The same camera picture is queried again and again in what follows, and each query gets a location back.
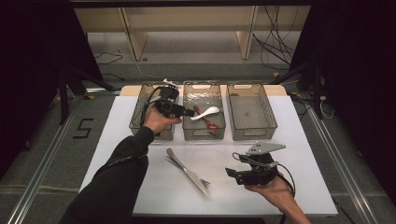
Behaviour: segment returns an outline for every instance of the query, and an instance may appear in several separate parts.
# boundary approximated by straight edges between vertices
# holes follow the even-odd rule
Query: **white plastic utensil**
[[[192,117],[191,119],[192,119],[192,120],[196,120],[196,119],[203,118],[203,117],[206,116],[206,115],[215,114],[215,113],[219,113],[219,112],[220,112],[220,109],[219,109],[218,107],[216,107],[216,106],[210,106],[204,113],[202,113],[201,115]]]

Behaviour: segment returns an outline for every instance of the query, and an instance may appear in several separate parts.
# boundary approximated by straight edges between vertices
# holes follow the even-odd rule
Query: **human hand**
[[[269,203],[290,218],[292,223],[311,223],[294,200],[288,184],[279,176],[267,185],[245,185],[245,189],[260,193]]]
[[[181,119],[167,118],[154,106],[148,111],[143,126],[150,128],[154,134],[157,134],[165,130],[169,125],[179,123],[181,123]]]

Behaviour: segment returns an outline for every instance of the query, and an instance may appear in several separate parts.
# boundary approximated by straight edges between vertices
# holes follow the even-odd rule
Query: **white table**
[[[285,149],[271,154],[275,161],[291,171],[296,184],[297,203],[308,216],[335,216],[337,210],[291,99],[289,96],[268,98],[278,127],[267,142],[286,145]],[[119,141],[132,134],[128,125],[136,101],[136,96],[116,97],[81,189],[108,160]],[[148,172],[134,208],[136,216],[264,217],[280,214],[262,196],[245,190],[236,184],[235,179],[227,176],[225,167],[236,171],[250,169],[248,164],[236,161],[232,153],[244,154],[254,141],[233,141],[225,99],[223,106],[227,125],[223,140],[187,142],[180,124],[175,128],[173,141],[154,142],[149,146]],[[209,197],[165,159],[168,147],[189,169],[211,183]],[[290,180],[283,168],[278,169]]]

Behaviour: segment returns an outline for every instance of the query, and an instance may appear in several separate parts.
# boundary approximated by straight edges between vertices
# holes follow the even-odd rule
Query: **black jacket sleeve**
[[[91,183],[70,203],[60,223],[129,223],[153,140],[154,133],[144,126],[135,136],[123,139]]]

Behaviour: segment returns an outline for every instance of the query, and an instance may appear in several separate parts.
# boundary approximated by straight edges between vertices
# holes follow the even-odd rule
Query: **floor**
[[[282,35],[287,35],[285,41],[294,49],[299,32]],[[268,34],[258,32],[256,36],[265,39]],[[88,39],[105,82],[116,87],[165,77],[176,81],[197,77],[210,80],[215,77],[221,82],[230,79],[270,82],[277,74],[286,73],[284,69],[288,68],[277,57],[262,52],[256,41],[252,42],[249,59],[242,60],[236,37],[230,32],[151,33],[137,63],[133,60],[124,34],[88,34]],[[301,100],[309,98],[310,92],[298,92],[295,87],[298,78],[293,77],[283,85],[288,92],[300,96],[300,100],[294,101],[296,113],[300,116],[334,202],[340,208],[336,217],[310,217],[311,221],[396,223],[395,206],[375,180],[364,158],[356,152],[342,121],[336,113],[332,114],[331,104],[324,102],[323,113],[327,118],[318,120],[309,105]],[[18,211],[25,211],[20,218],[22,223],[56,223],[78,193],[112,102],[118,94],[116,91],[94,91],[98,87],[88,81],[84,84],[90,89],[87,97],[74,97],[69,92],[73,119],[63,127],[59,125],[60,102],[55,98],[36,134],[30,139],[29,149],[21,152],[0,181],[0,224],[7,223]],[[91,128],[89,137],[78,138],[85,134],[78,129],[86,124]],[[35,194],[26,195],[28,189],[33,189]],[[266,223],[278,223],[279,217],[264,220]],[[185,219],[139,221],[186,222]],[[246,222],[245,219],[214,221]]]

